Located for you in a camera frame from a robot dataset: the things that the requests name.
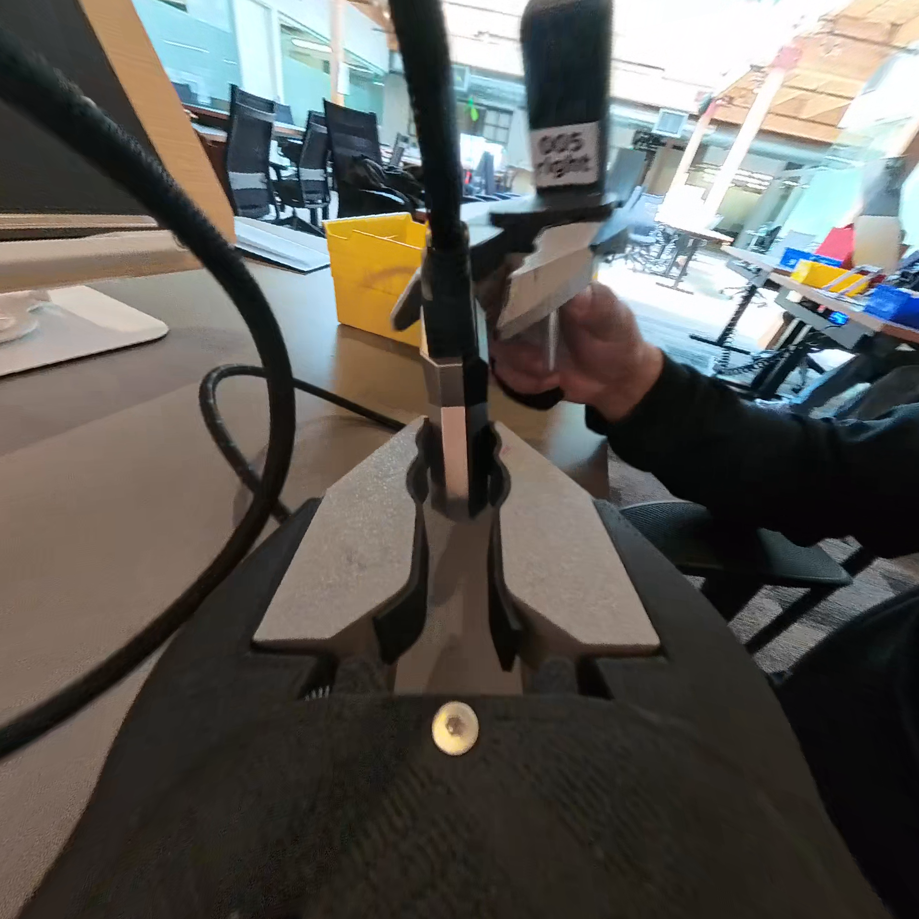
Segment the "black mesh office chair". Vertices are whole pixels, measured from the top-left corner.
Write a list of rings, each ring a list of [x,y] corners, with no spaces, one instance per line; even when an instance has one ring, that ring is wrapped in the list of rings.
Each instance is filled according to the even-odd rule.
[[[329,153],[338,195],[338,217],[387,211],[376,116],[324,101]]]
[[[238,217],[276,221],[280,207],[271,178],[277,104],[231,85],[224,167],[229,200]]]
[[[279,146],[290,164],[286,170],[275,170],[273,183],[277,203],[293,211],[284,223],[295,230],[324,237],[331,205],[325,116],[311,110],[302,139],[295,142],[282,138]]]

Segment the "person's right forearm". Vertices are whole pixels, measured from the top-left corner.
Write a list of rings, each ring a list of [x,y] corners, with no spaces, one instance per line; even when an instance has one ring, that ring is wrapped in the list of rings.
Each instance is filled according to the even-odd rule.
[[[918,550],[918,409],[876,420],[810,418],[740,399],[665,358],[612,451],[676,497],[798,545],[852,537],[882,558]]]

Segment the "yellow plastic bin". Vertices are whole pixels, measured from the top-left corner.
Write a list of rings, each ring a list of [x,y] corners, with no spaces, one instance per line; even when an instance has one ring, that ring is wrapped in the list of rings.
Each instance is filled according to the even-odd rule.
[[[409,213],[388,213],[330,220],[324,228],[339,324],[418,349],[420,325],[396,331],[390,316],[420,268],[426,225]]]

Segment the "person's leg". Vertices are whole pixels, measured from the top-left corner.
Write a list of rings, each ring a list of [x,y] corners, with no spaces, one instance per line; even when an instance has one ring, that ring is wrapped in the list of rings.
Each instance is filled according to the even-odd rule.
[[[917,588],[824,637],[774,690],[863,875],[893,916],[917,917]]]

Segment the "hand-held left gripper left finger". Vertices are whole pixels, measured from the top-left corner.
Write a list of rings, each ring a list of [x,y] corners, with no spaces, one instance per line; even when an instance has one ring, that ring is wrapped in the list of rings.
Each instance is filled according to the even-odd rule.
[[[332,485],[255,634],[255,646],[395,663],[426,619],[427,473],[418,418]]]

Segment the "blue plastic bin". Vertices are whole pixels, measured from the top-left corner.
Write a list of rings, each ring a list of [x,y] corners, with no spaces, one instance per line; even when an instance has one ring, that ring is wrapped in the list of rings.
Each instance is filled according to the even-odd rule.
[[[880,284],[868,296],[864,313],[886,324],[918,330],[918,291]]]

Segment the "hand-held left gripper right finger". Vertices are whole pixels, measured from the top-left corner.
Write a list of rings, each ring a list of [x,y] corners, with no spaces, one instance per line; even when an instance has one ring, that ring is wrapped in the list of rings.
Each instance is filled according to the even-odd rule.
[[[658,653],[591,494],[503,423],[493,439],[489,627],[502,669]]]

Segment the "silver adapter hub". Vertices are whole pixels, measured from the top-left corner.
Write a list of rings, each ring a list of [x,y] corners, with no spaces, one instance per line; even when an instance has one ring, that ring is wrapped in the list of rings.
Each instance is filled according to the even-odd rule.
[[[425,452],[444,516],[471,520],[488,500],[493,438],[488,410],[488,366],[478,357],[435,358],[421,350],[428,397]]]

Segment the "white board stand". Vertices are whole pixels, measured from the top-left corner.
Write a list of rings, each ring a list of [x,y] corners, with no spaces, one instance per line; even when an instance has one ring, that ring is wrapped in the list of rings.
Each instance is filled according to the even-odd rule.
[[[90,287],[201,267],[149,216],[1,217],[1,377],[162,339],[167,325]]]

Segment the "small yellow bin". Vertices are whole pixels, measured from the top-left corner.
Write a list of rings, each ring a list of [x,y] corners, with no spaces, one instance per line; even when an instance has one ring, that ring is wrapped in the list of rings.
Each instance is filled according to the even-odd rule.
[[[837,264],[826,264],[813,258],[800,259],[789,278],[796,283],[839,294],[853,283],[850,272]]]

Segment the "black seat office chair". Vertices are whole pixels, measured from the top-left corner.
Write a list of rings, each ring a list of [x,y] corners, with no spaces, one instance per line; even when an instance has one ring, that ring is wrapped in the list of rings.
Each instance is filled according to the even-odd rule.
[[[805,590],[745,643],[752,655],[848,587],[858,573],[859,551],[841,564],[819,546],[801,547],[771,530],[730,525],[698,504],[646,502],[620,513],[683,575],[702,579],[700,591],[728,622],[764,587]]]

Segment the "person's right hand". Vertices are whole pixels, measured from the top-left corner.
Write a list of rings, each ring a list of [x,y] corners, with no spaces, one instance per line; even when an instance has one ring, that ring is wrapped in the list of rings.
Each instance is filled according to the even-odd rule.
[[[663,354],[641,335],[630,308],[594,281],[563,305],[553,366],[542,346],[522,336],[493,339],[493,375],[514,394],[559,390],[612,424],[624,420],[660,377]]]

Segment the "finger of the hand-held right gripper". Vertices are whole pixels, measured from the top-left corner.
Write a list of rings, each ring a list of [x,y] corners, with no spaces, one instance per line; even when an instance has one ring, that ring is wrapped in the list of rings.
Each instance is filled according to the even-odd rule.
[[[487,328],[494,331],[508,291],[513,240],[508,230],[491,224],[468,224],[467,229],[473,292],[484,312]],[[415,270],[392,308],[395,331],[405,331],[420,320],[422,273],[422,268]]]
[[[542,322],[591,282],[591,248],[598,222],[560,224],[541,230],[533,250],[508,276],[496,321],[499,339],[518,336]]]

